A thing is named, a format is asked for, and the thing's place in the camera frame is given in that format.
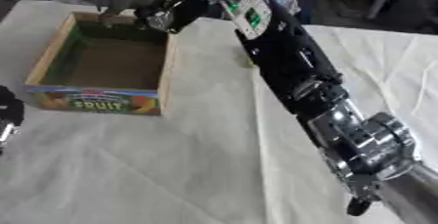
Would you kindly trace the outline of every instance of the cardboard box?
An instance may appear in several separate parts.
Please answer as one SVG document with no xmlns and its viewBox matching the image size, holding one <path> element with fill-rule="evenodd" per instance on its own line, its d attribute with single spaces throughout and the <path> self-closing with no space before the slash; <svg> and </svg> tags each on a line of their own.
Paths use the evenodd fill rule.
<svg viewBox="0 0 438 224">
<path fill-rule="evenodd" d="M 72 13 L 25 83 L 42 108 L 161 114 L 174 63 L 174 38 L 138 30 L 133 18 L 112 28 L 97 14 Z"/>
</svg>

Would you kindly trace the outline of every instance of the silver metal component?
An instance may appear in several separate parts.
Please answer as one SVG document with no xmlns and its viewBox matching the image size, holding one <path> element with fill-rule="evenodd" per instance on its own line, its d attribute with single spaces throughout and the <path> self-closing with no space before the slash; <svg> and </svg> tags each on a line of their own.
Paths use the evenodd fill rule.
<svg viewBox="0 0 438 224">
<path fill-rule="evenodd" d="M 408 173 L 416 162 L 408 128 L 384 112 L 364 120 L 349 100 L 308 126 L 331 171 L 363 201 L 378 201 L 376 183 Z"/>
<path fill-rule="evenodd" d="M 173 22 L 173 15 L 169 11 L 167 12 L 158 12 L 153 17 L 148 18 L 148 23 L 151 27 L 161 30 L 167 31 L 170 24 Z"/>
<path fill-rule="evenodd" d="M 17 132 L 16 125 L 9 120 L 0 120 L 0 147 L 6 144 L 8 138 Z"/>
<path fill-rule="evenodd" d="M 301 98 L 308 95 L 310 92 L 314 91 L 318 87 L 320 87 L 323 84 L 323 81 L 317 80 L 315 78 L 310 78 L 303 83 L 300 84 L 294 91 L 293 91 L 293 99 L 295 101 L 301 100 Z"/>
<path fill-rule="evenodd" d="M 350 129 L 357 129 L 362 123 L 362 116 L 357 113 L 351 102 L 345 100 L 330 111 L 309 121 L 309 127 L 314 131 L 320 144 L 330 148 L 340 138 L 344 138 Z"/>
<path fill-rule="evenodd" d="M 438 173 L 422 162 L 408 172 L 378 183 L 375 193 L 407 224 L 435 224 L 438 220 Z"/>
</svg>

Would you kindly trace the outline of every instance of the robotic arm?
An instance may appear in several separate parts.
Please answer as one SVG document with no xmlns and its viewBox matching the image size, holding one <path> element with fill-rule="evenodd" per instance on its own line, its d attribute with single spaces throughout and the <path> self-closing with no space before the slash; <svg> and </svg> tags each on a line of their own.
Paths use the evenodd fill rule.
<svg viewBox="0 0 438 224">
<path fill-rule="evenodd" d="M 170 33 L 220 4 L 260 74 L 352 195 L 347 212 L 362 215 L 382 201 L 407 224 L 438 219 L 438 174 L 416 156 L 416 139 L 393 116 L 363 118 L 342 87 L 341 74 L 278 0 L 165 0 L 145 26 Z"/>
</svg>

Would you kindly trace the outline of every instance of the wrinkled cloth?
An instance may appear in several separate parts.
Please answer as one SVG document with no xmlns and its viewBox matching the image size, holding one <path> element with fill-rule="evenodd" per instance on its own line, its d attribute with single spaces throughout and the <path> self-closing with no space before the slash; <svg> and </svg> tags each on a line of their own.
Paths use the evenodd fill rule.
<svg viewBox="0 0 438 224">
<path fill-rule="evenodd" d="M 0 82 L 23 81 L 68 11 L 22 2 L 0 24 Z M 177 36 L 164 116 L 26 107 L 0 157 L 0 223 L 401 224 L 349 197 L 301 127 L 248 68 L 231 22 L 200 19 Z M 438 168 L 436 36 L 309 25 L 366 115 L 399 117 Z"/>
</svg>

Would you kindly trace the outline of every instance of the gray floor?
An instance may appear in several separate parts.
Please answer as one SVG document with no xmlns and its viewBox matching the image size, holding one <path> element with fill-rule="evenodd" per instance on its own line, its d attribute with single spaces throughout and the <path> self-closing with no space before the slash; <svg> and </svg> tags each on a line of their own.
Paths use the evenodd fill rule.
<svg viewBox="0 0 438 224">
<path fill-rule="evenodd" d="M 438 33 L 431 21 L 437 16 L 437 0 L 392 0 L 375 20 L 345 17 L 338 0 L 314 0 L 312 23 L 403 32 Z"/>
</svg>

